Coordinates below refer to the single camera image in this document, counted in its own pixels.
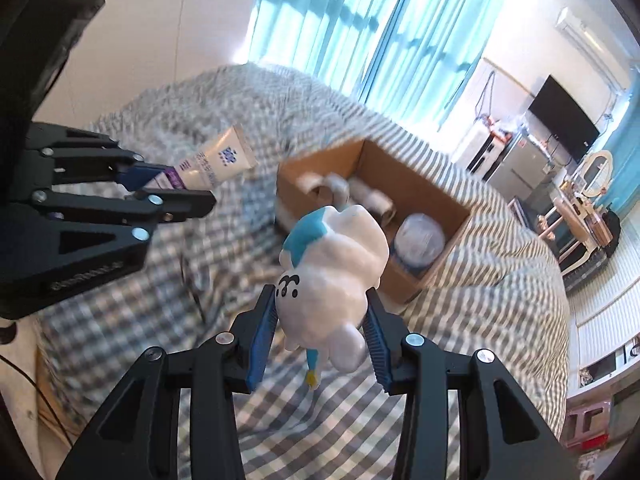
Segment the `white cream tube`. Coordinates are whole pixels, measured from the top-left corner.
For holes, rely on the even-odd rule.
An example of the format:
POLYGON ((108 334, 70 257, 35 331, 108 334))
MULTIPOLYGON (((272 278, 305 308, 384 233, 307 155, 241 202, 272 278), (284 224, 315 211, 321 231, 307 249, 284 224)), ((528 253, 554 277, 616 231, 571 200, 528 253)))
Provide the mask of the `white cream tube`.
POLYGON ((162 190, 213 191, 238 174, 257 166, 257 159, 239 126, 207 141, 177 166, 162 170, 150 182, 162 190))

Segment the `white plush toy blue star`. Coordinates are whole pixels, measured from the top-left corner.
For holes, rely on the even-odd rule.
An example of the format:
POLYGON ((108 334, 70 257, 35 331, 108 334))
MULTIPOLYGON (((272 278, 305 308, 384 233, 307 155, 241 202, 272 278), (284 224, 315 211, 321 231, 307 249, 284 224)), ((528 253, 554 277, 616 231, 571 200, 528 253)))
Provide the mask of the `white plush toy blue star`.
POLYGON ((320 386, 327 365, 343 374, 360 367, 367 354, 360 332, 367 291, 380 286, 388 258, 383 230, 360 205, 321 207, 288 234, 274 301, 285 348, 306 351, 309 388, 320 386))

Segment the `clear plastic jar blue label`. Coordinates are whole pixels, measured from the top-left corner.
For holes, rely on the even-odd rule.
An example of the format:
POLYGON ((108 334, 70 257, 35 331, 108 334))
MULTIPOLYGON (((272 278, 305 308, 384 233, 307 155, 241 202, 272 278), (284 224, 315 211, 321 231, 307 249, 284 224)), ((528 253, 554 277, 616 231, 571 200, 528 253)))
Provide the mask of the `clear plastic jar blue label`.
POLYGON ((390 252, 410 274, 421 276, 444 251, 446 237, 426 214, 409 214, 395 234, 390 252))

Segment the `checkered bed quilt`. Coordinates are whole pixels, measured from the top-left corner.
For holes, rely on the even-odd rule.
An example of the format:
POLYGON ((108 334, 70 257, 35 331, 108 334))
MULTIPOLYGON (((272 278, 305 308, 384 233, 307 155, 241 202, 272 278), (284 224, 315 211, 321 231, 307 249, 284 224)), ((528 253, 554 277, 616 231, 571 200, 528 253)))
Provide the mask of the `checkered bed quilt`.
POLYGON ((566 413, 568 304, 553 252, 490 185, 382 115, 283 67, 219 67, 149 90, 91 130, 175 165, 238 126, 257 164, 224 182, 206 217, 161 226, 143 269, 38 318, 50 397, 81 430, 149 347, 197 347, 280 274, 283 232, 326 204, 315 176, 358 176, 399 217, 421 211, 454 243, 414 278, 391 264, 386 307, 447 351, 495 352, 554 432, 566 413))

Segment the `white sliding wardrobe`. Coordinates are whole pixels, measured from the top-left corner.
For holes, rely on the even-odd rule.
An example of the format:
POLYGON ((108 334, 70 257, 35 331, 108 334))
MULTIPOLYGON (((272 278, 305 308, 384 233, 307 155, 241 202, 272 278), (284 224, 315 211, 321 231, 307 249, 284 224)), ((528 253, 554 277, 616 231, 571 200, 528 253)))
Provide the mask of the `white sliding wardrobe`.
POLYGON ((570 274, 568 391, 579 372, 639 335, 639 251, 620 244, 612 257, 594 252, 570 274))

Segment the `white vanity desk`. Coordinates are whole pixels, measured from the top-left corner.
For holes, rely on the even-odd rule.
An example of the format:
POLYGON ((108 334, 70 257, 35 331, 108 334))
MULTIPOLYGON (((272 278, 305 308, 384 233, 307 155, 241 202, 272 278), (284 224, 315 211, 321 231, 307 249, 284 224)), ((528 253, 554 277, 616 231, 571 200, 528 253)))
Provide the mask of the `white vanity desk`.
POLYGON ((544 216, 537 217, 537 226, 540 229, 538 237, 551 240, 554 231, 562 223, 568 227, 574 242, 560 250, 560 266, 579 246, 585 249, 575 262, 561 270, 562 276, 567 276, 585 264, 597 249, 608 246, 613 240, 613 234, 590 198, 583 192, 576 191, 572 182, 564 181, 555 188, 550 197, 552 207, 544 216))

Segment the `brown cardboard box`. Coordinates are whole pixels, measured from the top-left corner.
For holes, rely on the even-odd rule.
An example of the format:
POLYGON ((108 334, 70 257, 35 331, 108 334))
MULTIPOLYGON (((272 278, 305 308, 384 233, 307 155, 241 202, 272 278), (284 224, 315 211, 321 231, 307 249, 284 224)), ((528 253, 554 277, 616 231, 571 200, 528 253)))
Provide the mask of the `brown cardboard box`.
POLYGON ((387 238, 390 258, 378 291, 395 313, 433 284, 470 218, 431 180, 370 140, 280 163, 276 216, 285 231, 318 208, 352 205, 363 207, 387 238))

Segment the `silver small fridge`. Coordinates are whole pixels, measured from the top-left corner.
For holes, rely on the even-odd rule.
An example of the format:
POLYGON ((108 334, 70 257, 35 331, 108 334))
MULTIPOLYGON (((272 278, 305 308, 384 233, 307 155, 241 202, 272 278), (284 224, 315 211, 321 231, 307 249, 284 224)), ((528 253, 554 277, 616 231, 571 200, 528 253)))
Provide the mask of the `silver small fridge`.
POLYGON ((489 171, 487 182, 505 200, 527 200, 552 168, 549 154, 537 139, 520 133, 489 171))

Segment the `white oval vanity mirror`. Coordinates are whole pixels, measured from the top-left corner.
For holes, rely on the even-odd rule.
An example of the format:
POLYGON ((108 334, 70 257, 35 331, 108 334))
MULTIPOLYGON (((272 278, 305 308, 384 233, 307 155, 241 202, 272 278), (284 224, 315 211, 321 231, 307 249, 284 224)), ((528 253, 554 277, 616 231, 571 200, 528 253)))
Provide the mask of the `white oval vanity mirror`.
POLYGON ((608 150, 590 153, 582 163, 580 175, 586 182, 582 194, 597 198, 608 192, 613 179, 613 155, 608 150))

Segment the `teal right curtain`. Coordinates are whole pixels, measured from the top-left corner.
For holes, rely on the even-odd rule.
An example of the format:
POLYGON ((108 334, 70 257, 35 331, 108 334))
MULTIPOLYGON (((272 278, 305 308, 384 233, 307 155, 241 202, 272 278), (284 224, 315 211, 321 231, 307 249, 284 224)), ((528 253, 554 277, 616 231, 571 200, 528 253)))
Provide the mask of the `teal right curtain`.
POLYGON ((624 106, 615 118, 616 128, 603 145, 612 154, 613 173, 602 202, 624 218, 639 198, 639 74, 634 75, 624 106))

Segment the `teal window curtain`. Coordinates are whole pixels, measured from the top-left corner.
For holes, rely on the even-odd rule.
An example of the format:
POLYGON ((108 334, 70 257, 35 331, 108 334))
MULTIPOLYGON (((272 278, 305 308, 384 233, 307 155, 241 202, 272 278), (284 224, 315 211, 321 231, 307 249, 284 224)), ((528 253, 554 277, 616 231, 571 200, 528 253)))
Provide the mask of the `teal window curtain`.
POLYGON ((501 0, 256 0, 248 58, 313 76, 406 128, 441 126, 501 0))

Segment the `white air conditioner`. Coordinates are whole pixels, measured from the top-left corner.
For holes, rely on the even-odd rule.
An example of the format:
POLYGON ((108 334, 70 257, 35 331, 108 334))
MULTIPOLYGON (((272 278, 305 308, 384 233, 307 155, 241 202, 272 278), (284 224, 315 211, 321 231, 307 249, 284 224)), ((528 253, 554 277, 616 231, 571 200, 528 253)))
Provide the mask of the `white air conditioner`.
POLYGON ((567 6, 560 11, 555 28, 582 54, 604 82, 616 94, 630 84, 629 67, 567 6))

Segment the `black wall television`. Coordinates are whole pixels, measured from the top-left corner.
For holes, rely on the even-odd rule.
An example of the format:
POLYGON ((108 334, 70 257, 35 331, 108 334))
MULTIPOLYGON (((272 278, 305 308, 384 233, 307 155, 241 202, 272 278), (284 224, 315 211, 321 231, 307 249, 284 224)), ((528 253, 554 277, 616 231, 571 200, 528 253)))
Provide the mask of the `black wall television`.
POLYGON ((544 81, 528 110, 575 162, 588 153, 600 136, 596 125, 551 75, 544 81))

